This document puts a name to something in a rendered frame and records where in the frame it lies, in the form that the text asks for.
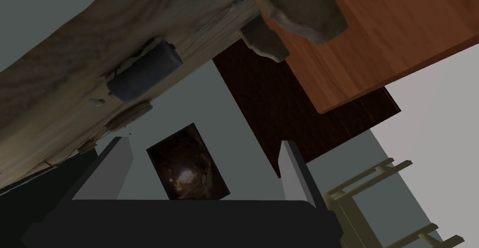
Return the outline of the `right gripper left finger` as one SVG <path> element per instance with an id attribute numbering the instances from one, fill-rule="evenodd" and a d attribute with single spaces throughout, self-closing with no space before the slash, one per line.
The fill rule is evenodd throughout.
<path id="1" fill-rule="evenodd" d="M 132 162 L 128 137 L 113 138 L 62 201 L 116 200 Z"/>

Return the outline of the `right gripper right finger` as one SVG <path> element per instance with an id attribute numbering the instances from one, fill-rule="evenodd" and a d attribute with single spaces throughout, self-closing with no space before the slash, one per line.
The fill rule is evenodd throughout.
<path id="1" fill-rule="evenodd" d="M 294 141 L 281 141 L 278 166 L 286 200 L 306 201 L 315 208 L 326 208 L 314 178 Z"/>

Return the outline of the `yellow wooden chair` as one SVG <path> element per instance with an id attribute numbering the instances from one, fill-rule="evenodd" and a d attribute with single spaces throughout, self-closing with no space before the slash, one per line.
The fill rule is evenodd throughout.
<path id="1" fill-rule="evenodd" d="M 416 240 L 424 241 L 429 248 L 454 248 L 463 243 L 464 239 L 459 235 L 454 235 L 444 241 L 435 239 L 430 235 L 431 232 L 438 229 L 434 223 L 430 223 L 386 247 L 380 243 L 353 197 L 413 164 L 411 160 L 405 160 L 396 166 L 390 166 L 393 161 L 393 158 L 387 158 L 323 193 L 322 197 L 326 206 L 336 214 L 343 229 L 342 248 L 405 248 Z"/>

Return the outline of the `flat tan wooden piece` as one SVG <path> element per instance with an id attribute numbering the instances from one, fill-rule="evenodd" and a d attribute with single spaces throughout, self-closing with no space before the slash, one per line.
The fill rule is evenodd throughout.
<path id="1" fill-rule="evenodd" d="M 131 124 L 152 109 L 153 106 L 150 101 L 143 101 L 116 115 L 105 124 L 105 128 L 109 132 L 117 131 L 128 124 Z"/>

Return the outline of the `dark brown door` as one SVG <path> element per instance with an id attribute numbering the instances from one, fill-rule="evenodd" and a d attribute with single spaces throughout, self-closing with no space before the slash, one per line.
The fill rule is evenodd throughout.
<path id="1" fill-rule="evenodd" d="M 285 61 L 261 57 L 242 40 L 213 62 L 276 173 L 283 140 L 310 162 L 400 112 L 380 88 L 320 114 Z"/>

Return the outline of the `dark grey cylindrical mug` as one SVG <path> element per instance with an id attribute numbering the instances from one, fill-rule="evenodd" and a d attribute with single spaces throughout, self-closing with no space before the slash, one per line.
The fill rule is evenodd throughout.
<path id="1" fill-rule="evenodd" d="M 183 64 L 174 45 L 165 40 L 160 40 L 153 48 L 129 62 L 125 62 L 125 69 L 114 71 L 113 78 L 106 82 L 109 93 L 128 104 L 132 104 Z"/>

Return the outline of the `small brown bread piece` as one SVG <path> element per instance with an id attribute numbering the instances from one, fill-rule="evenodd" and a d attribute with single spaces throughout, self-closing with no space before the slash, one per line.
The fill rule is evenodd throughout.
<path id="1" fill-rule="evenodd" d="M 247 47 L 259 56 L 280 63 L 290 55 L 279 35 L 269 28 L 261 15 L 243 25 L 240 32 Z"/>

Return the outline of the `brown wooden table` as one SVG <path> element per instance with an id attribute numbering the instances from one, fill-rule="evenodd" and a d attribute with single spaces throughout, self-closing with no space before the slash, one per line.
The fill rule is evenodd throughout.
<path id="1" fill-rule="evenodd" d="M 336 1 L 348 29 L 325 44 L 266 20 L 321 114 L 479 44 L 479 0 Z"/>

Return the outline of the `large brown bread piece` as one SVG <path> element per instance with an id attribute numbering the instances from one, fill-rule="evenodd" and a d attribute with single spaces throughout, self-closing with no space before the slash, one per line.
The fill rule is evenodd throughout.
<path id="1" fill-rule="evenodd" d="M 335 0 L 255 0 L 261 12 L 283 30 L 324 44 L 348 28 Z"/>

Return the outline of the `dark picture on wall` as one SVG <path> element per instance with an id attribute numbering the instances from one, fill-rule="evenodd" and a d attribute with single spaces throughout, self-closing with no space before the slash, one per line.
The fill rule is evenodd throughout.
<path id="1" fill-rule="evenodd" d="M 146 151 L 168 199 L 220 200 L 230 194 L 194 123 Z"/>

